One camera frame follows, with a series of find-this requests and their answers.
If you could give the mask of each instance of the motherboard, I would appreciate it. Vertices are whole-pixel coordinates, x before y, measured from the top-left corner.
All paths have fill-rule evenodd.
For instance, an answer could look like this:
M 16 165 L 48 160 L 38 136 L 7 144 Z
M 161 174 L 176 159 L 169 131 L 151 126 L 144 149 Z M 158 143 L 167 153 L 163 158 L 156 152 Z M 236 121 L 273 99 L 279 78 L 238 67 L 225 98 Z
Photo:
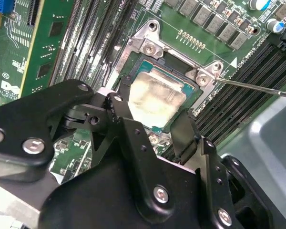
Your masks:
M 155 153 L 178 162 L 182 110 L 221 146 L 275 99 L 209 76 L 286 89 L 284 34 L 286 0 L 0 0 L 0 105 L 67 79 L 94 91 L 126 79 Z M 54 148 L 59 183 L 91 165 L 86 131 Z

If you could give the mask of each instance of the capacitor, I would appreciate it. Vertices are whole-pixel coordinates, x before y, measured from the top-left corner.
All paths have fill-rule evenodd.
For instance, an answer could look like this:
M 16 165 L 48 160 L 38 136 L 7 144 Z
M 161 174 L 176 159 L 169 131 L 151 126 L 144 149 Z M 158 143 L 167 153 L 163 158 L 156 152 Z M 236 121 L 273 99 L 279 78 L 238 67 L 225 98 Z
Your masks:
M 266 22 L 266 28 L 273 33 L 281 33 L 285 25 L 277 19 L 271 18 Z
M 249 0 L 248 5 L 252 10 L 266 10 L 270 4 L 270 0 Z

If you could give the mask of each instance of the electronic component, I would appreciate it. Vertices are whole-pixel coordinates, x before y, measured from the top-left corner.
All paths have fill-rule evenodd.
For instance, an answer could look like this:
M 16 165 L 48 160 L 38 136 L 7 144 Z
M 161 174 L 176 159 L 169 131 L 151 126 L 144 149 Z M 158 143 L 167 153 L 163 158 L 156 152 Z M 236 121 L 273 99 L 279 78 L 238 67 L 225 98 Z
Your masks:
M 60 149 L 66 149 L 68 146 L 68 142 L 66 142 L 65 140 L 61 140 L 57 145 Z
M 266 10 L 270 4 L 270 0 L 249 0 L 248 5 L 252 10 Z
M 182 83 L 155 68 L 139 72 L 128 102 L 133 118 L 149 128 L 163 128 L 186 100 L 182 87 Z
M 224 30 L 218 36 L 218 38 L 227 42 L 235 31 L 236 28 L 234 26 L 227 24 Z
M 37 79 L 42 78 L 43 76 L 45 76 L 46 74 L 49 73 L 50 69 L 52 67 L 52 63 L 45 63 L 42 66 L 39 67 L 38 73 L 37 73 Z
M 252 34 L 252 33 L 254 32 L 254 30 L 255 30 L 254 27 L 249 26 L 248 29 L 247 29 L 247 32 L 248 32 L 249 34 Z
M 286 5 L 282 4 L 276 11 L 276 16 L 282 20 L 284 17 L 286 17 Z
M 215 15 L 210 24 L 208 25 L 208 27 L 206 28 L 206 30 L 209 31 L 210 33 L 215 34 L 220 28 L 220 26 L 223 24 L 223 22 L 224 19 L 222 19 L 218 15 Z
M 241 31 L 246 31 L 247 27 L 251 24 L 251 21 L 245 19 L 244 22 L 239 26 Z
M 164 0 L 165 3 L 169 4 L 172 7 L 175 7 L 178 4 L 179 0 Z
M 37 18 L 40 0 L 31 0 L 27 25 L 34 26 Z
M 80 144 L 80 146 L 84 146 L 84 145 L 86 145 L 86 141 L 81 140 L 79 144 Z
M 179 12 L 182 13 L 184 16 L 188 17 L 190 16 L 197 3 L 197 0 L 185 0 Z
M 194 17 L 193 21 L 196 22 L 198 25 L 203 26 L 210 14 L 211 11 L 206 6 L 202 6 Z
M 219 4 L 219 6 L 217 7 L 216 12 L 219 13 L 219 14 L 222 14 L 225 11 L 225 9 L 227 8 L 227 6 L 228 6 L 228 4 L 225 3 L 224 1 L 222 1 Z
M 238 18 L 238 19 L 236 20 L 237 26 L 240 26 L 242 23 L 243 23 L 243 19 Z
M 228 21 L 231 22 L 231 23 L 233 23 L 238 16 L 239 16 L 239 13 L 236 12 L 236 11 L 233 11 L 233 12 L 231 13 L 231 15 L 229 16 Z
M 281 33 L 285 25 L 277 19 L 271 18 L 266 23 L 266 28 L 273 33 Z
M 232 41 L 230 46 L 236 50 L 239 50 L 240 47 L 245 43 L 245 41 L 248 39 L 246 35 L 243 33 L 239 33 L 237 37 Z
M 230 17 L 231 14 L 232 14 L 232 11 L 230 11 L 230 10 L 225 11 L 225 17 L 226 18 Z
M 0 13 L 12 13 L 15 0 L 0 0 Z
M 49 37 L 58 36 L 61 34 L 63 29 L 63 21 L 52 22 Z
M 207 5 L 207 6 L 210 5 L 211 2 L 212 2 L 212 0 L 204 0 L 205 5 Z
M 219 6 L 219 1 L 213 1 L 212 5 L 213 5 L 213 9 L 217 9 Z

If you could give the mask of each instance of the blue connector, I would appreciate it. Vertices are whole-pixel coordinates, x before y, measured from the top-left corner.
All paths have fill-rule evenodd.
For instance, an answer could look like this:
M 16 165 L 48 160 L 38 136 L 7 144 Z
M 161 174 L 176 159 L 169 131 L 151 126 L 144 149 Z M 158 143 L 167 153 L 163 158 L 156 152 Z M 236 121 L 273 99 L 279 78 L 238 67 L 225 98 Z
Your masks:
M 0 13 L 12 13 L 15 0 L 0 0 Z

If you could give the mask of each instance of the screwdriver shaft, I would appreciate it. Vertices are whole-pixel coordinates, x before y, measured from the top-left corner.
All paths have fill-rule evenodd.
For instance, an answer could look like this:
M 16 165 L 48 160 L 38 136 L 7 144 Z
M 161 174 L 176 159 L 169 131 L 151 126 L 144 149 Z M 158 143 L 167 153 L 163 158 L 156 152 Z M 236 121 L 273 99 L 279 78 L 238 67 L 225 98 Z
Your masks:
M 237 82 L 237 81 L 233 81 L 233 80 L 226 80 L 226 79 L 222 79 L 222 78 L 217 78 L 216 80 L 219 82 L 222 82 L 222 83 L 226 83 L 226 84 L 231 84 L 231 85 L 235 85 L 235 86 L 239 86 L 239 87 L 245 87 L 245 88 L 249 88 L 249 89 L 253 89 L 253 90 L 257 90 L 257 91 L 261 91 L 261 92 L 265 92 L 265 93 L 269 93 L 269 94 L 275 94 L 278 96 L 286 97 L 286 92 L 282 92 L 282 91 L 279 91 L 276 89 L 251 85 L 248 83 L 241 83 L 241 82 Z

